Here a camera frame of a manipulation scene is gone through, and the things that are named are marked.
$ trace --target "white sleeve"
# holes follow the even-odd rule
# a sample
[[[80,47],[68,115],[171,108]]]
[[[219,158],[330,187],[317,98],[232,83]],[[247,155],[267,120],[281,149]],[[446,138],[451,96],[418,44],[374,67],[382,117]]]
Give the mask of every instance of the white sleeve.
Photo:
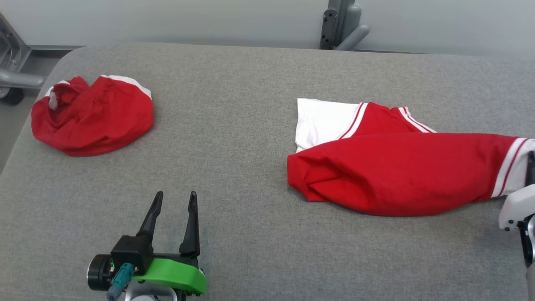
[[[360,103],[297,99],[297,152],[340,139],[351,127]]]

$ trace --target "red and white shirt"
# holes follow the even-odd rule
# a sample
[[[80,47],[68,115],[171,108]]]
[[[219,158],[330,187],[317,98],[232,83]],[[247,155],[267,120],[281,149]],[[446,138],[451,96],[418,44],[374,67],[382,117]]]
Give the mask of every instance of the red and white shirt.
[[[386,216],[439,214],[524,187],[535,140],[436,133],[406,108],[299,99],[288,182],[309,201]]]

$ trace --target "black wheel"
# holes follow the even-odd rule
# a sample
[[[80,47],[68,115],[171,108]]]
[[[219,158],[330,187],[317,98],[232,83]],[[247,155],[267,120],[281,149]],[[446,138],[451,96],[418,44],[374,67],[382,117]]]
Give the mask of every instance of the black wheel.
[[[3,102],[9,106],[18,105],[24,98],[24,93],[21,88],[10,88],[9,92],[3,97],[0,98],[0,102]]]

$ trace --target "gray table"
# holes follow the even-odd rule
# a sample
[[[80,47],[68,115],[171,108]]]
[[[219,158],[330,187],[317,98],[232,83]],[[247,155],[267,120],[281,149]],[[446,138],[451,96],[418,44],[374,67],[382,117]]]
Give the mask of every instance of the gray table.
[[[104,300],[86,270],[136,233],[164,191],[157,252],[176,252],[199,197],[211,300],[523,300],[502,200],[430,217],[310,203],[286,182],[296,99],[408,106],[441,132],[535,137],[535,62],[321,50],[117,44],[65,56],[44,84],[101,74],[152,91],[154,127],[118,151],[68,157],[30,119],[0,176],[0,299]]]

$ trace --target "gray metal bracket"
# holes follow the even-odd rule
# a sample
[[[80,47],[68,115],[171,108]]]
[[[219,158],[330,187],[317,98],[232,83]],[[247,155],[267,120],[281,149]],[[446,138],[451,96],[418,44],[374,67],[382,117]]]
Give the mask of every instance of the gray metal bracket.
[[[40,88],[45,77],[20,73],[31,50],[0,14],[0,98],[10,88]]]
[[[359,25],[361,13],[362,9],[355,0],[329,0],[323,15],[320,49],[354,51],[370,32],[368,25]]]

